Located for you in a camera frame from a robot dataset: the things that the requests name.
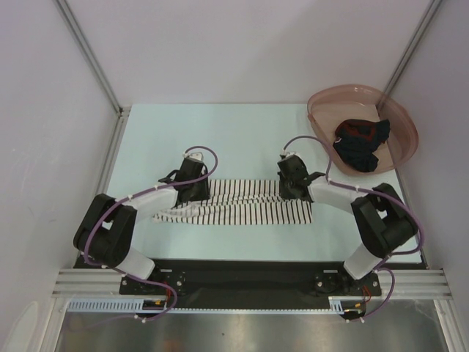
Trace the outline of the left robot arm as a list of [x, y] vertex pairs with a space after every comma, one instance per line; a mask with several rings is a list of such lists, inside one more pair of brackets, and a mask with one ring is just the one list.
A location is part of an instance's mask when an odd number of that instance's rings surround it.
[[190, 153], [179, 169], [160, 179], [150, 191], [119, 202], [107, 194], [92, 200], [73, 239], [87, 253], [88, 264], [104, 265], [136, 277], [146, 293], [162, 284], [156, 264], [131, 246], [136, 222], [179, 205], [210, 198], [207, 167], [202, 153]]

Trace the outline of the black white striped tank top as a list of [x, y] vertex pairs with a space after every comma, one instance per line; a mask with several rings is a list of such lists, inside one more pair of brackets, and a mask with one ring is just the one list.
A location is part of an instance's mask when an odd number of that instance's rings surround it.
[[153, 216], [153, 221], [226, 226], [313, 222], [310, 203], [282, 199], [277, 180], [210, 180], [209, 187], [209, 199], [161, 211]]

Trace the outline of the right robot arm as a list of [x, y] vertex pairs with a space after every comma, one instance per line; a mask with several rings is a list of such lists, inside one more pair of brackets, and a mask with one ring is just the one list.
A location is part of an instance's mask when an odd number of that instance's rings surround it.
[[344, 271], [338, 275], [339, 288], [346, 294], [357, 293], [366, 275], [418, 233], [416, 221], [387, 183], [370, 191], [335, 186], [322, 172], [310, 174], [295, 153], [282, 154], [278, 168], [283, 199], [330, 205], [354, 216], [361, 245], [344, 261]]

